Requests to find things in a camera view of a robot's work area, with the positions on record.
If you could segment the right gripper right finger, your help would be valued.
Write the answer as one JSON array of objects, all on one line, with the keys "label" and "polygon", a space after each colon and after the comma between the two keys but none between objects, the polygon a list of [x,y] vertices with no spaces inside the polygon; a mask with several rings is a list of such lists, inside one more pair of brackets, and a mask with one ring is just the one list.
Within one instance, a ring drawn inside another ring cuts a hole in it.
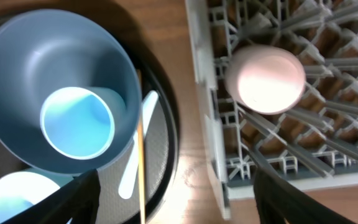
[{"label": "right gripper right finger", "polygon": [[254,195],[261,224],[354,224],[269,170],[257,169]]}]

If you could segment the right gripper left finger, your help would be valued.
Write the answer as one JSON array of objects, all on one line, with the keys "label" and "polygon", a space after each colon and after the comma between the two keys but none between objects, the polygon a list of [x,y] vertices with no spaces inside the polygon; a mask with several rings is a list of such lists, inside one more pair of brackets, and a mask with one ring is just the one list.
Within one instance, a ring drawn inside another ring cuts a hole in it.
[{"label": "right gripper left finger", "polygon": [[95,224],[100,191],[98,171],[89,170],[4,224]]}]

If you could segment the light blue spoon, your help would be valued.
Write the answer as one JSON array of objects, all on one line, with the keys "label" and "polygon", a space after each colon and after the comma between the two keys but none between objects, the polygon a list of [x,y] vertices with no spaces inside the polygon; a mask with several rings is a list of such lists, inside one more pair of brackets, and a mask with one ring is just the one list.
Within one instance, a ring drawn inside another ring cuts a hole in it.
[{"label": "light blue spoon", "polygon": [[[154,113],[154,109],[158,102],[158,93],[154,90],[148,92],[142,102],[142,127],[144,138],[147,134],[151,117]],[[139,149],[138,149],[138,132],[133,135],[134,144],[132,145],[131,154],[127,162],[126,168],[119,184],[118,193],[123,199],[130,199],[135,187],[135,181],[137,179],[137,171],[139,165]]]}]

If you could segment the light blue bowl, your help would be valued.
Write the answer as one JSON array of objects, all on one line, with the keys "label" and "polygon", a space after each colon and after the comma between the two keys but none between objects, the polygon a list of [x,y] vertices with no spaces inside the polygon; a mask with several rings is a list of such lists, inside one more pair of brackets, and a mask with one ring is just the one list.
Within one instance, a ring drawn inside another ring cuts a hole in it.
[{"label": "light blue bowl", "polygon": [[0,223],[41,202],[73,177],[50,174],[34,168],[0,178]]}]

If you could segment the light blue cup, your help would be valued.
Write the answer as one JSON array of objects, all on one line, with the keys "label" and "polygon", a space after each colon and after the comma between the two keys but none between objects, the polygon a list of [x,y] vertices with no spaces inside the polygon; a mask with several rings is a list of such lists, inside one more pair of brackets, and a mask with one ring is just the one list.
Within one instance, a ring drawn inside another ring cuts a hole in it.
[{"label": "light blue cup", "polygon": [[50,94],[40,110],[45,139],[60,154],[94,159],[111,145],[122,126],[126,104],[116,91],[69,86]]}]

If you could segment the wooden chopstick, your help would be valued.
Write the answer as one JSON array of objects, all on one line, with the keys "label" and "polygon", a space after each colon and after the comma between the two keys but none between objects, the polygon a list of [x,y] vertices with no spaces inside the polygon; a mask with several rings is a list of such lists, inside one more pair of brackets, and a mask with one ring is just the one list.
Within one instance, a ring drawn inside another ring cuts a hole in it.
[{"label": "wooden chopstick", "polygon": [[144,173],[144,139],[143,139],[143,123],[142,123],[142,106],[140,107],[138,131],[138,184],[139,184],[139,206],[140,206],[140,223],[146,224],[145,214],[145,173]]}]

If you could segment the pink cup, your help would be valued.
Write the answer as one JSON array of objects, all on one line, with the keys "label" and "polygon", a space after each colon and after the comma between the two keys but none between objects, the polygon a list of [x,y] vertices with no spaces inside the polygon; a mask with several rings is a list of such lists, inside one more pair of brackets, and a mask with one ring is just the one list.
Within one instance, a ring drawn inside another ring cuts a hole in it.
[{"label": "pink cup", "polygon": [[289,51],[266,45],[236,50],[224,74],[232,99],[260,114],[280,114],[303,96],[306,72]]}]

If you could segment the dark blue plate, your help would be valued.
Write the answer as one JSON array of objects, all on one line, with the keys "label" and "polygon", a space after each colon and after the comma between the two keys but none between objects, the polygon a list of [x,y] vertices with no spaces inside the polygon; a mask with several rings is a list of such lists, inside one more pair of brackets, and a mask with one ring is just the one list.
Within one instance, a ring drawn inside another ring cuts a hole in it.
[{"label": "dark blue plate", "polygon": [[[43,102],[70,86],[108,88],[126,104],[111,145],[93,159],[60,154],[41,131]],[[141,101],[139,79],[127,52],[88,18],[42,9],[14,16],[0,26],[0,141],[26,164],[63,175],[110,166],[132,143]]]}]

